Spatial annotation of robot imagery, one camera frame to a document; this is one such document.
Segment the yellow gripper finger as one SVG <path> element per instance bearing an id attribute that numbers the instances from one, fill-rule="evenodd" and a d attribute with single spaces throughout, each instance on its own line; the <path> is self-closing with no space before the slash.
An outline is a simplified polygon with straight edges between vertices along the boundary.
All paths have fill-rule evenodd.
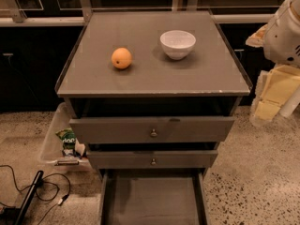
<path id="1" fill-rule="evenodd" d="M 250 47 L 261 48 L 263 46 L 266 28 L 266 24 L 259 28 L 255 33 L 247 38 L 246 44 Z"/>
<path id="2" fill-rule="evenodd" d="M 250 122 L 256 126 L 270 123 L 278 114 L 292 115 L 300 104 L 300 68 L 275 65 L 269 72 L 262 71 L 251 104 Z"/>

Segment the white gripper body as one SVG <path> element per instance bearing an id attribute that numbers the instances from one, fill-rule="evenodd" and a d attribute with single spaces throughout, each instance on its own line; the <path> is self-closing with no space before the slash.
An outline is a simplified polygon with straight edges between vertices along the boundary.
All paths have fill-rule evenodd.
<path id="1" fill-rule="evenodd" d="M 300 66 L 300 0 L 285 0 L 270 19 L 263 51 L 274 63 Z"/>

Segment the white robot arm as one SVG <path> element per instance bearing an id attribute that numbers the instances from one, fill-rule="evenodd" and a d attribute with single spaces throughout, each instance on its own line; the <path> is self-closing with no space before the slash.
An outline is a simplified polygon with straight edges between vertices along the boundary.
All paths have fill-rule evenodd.
<path id="1" fill-rule="evenodd" d="M 300 0 L 285 0 L 246 44 L 263 48 L 264 57 L 275 63 L 259 75 L 250 122 L 263 126 L 278 114 L 288 118 L 300 104 Z"/>

